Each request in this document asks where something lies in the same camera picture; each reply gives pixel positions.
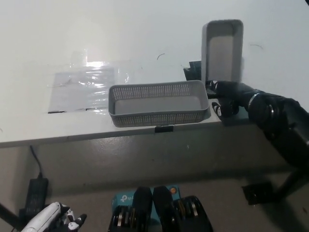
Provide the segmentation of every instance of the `blue box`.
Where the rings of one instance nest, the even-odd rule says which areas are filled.
[[[180,198],[180,192],[177,185],[169,185],[166,186],[173,197],[173,200],[177,200]],[[125,192],[119,192],[117,193],[113,200],[112,200],[112,211],[115,210],[115,208],[119,205],[132,205],[133,203],[133,195],[135,193],[134,191],[125,191]],[[155,211],[155,205],[153,204],[152,211],[151,211],[151,225],[157,225],[161,224],[158,214]]]

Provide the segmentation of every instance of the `power adapter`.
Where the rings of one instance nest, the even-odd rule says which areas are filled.
[[[24,221],[29,222],[45,208],[47,187],[48,179],[42,178],[41,175],[36,179],[30,180],[26,205],[25,208],[20,211],[20,217],[24,219]]]

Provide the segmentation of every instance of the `gray floor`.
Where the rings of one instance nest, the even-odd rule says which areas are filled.
[[[107,231],[111,199],[137,186],[179,184],[181,195],[202,201],[216,232],[309,231],[309,187],[281,204],[248,206],[241,186],[291,170],[254,126],[216,127],[156,135],[107,138],[36,147],[50,180],[48,202],[87,213],[82,231]],[[28,180],[38,167],[28,147],[0,149],[0,201],[24,206]],[[0,221],[0,231],[11,231]]]

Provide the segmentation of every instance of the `white robotic hand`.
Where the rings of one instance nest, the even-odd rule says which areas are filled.
[[[50,204],[35,216],[21,232],[77,232],[87,218],[75,219],[73,211],[59,202]]]

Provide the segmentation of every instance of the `gray container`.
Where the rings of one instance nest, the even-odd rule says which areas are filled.
[[[115,85],[109,92],[109,113],[117,127],[200,122],[208,107],[205,84],[199,80]]]
[[[243,23],[218,20],[204,25],[202,31],[202,82],[241,81]]]

